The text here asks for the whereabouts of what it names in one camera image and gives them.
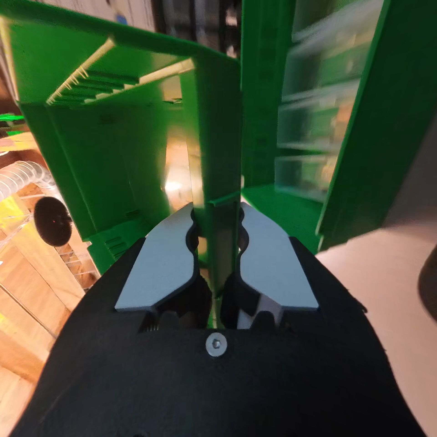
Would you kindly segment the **clear plastic drawer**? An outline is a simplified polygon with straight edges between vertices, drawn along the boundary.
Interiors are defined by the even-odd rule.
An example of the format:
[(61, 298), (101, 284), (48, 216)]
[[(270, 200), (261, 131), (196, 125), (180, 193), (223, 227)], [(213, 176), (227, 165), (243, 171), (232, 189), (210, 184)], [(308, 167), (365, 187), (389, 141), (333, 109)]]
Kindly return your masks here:
[(376, 24), (383, 6), (381, 0), (350, 3), (339, 11), (292, 35), (292, 41), (316, 43), (334, 38), (338, 32), (361, 30)]
[(274, 161), (274, 188), (323, 203), (336, 168), (337, 154), (279, 156)]
[(282, 101), (293, 101), (316, 88), (359, 80), (367, 62), (373, 37), (351, 38), (305, 51), (297, 45), (287, 52), (281, 92)]
[(338, 153), (358, 87), (352, 80), (286, 96), (278, 107), (277, 147)]

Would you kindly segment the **green plastic bin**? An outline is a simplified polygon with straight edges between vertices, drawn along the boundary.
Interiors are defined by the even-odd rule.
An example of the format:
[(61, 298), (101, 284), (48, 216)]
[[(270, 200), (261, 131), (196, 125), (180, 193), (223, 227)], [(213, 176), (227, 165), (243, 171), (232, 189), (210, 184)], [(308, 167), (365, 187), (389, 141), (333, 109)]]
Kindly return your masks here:
[[(292, 35), (356, 1), (243, 1), (242, 196), (316, 254), (382, 227), (436, 112), (436, 1), (383, 1), (376, 24), (316, 43)], [(373, 37), (323, 203), (274, 188), (287, 52)]]
[(15, 98), (91, 256), (105, 272), (188, 187), (213, 309), (234, 270), (241, 196), (240, 62), (37, 1), (1, 1)]

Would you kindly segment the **black oval object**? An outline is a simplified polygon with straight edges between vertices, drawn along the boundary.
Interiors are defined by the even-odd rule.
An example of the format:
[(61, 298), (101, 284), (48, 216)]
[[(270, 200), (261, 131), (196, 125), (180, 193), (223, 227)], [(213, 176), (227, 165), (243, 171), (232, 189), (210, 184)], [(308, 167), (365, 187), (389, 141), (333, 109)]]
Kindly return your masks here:
[(51, 196), (39, 199), (35, 204), (33, 219), (39, 236), (46, 244), (61, 247), (69, 242), (73, 220), (59, 199)]

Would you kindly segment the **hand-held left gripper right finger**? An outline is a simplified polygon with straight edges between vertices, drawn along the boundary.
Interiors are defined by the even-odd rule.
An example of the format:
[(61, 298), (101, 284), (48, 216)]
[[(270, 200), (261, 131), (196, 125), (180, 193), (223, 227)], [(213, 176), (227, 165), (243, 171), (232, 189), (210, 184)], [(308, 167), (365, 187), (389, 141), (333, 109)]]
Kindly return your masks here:
[(259, 313), (279, 327), (286, 313), (315, 313), (319, 303), (287, 232), (275, 221), (241, 202), (243, 248), (237, 279), (246, 295), (239, 299), (237, 329), (248, 330)]

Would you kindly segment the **silver ventilation duct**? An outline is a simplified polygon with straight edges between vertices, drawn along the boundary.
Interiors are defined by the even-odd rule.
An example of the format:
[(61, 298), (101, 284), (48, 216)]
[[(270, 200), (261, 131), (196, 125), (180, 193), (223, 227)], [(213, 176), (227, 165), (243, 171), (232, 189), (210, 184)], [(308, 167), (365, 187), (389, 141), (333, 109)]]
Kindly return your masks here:
[(61, 199), (49, 170), (34, 161), (16, 161), (0, 170), (0, 201), (32, 183), (37, 185), (45, 195)]

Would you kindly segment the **black rounded pad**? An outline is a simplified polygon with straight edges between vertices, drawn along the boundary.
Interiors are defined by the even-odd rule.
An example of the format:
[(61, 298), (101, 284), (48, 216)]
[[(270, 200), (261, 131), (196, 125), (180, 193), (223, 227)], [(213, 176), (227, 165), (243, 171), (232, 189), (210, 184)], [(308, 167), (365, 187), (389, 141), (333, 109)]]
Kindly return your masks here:
[(423, 307), (437, 321), (437, 247), (430, 252), (420, 270), (418, 294)]

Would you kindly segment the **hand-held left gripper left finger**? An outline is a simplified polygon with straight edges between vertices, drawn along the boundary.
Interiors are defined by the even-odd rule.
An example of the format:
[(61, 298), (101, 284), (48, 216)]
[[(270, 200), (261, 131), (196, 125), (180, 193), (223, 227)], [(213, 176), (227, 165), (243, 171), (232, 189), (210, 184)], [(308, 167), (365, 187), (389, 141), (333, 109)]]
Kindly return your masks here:
[(115, 310), (156, 312), (161, 304), (191, 285), (199, 275), (198, 244), (194, 205), (190, 202), (147, 234)]

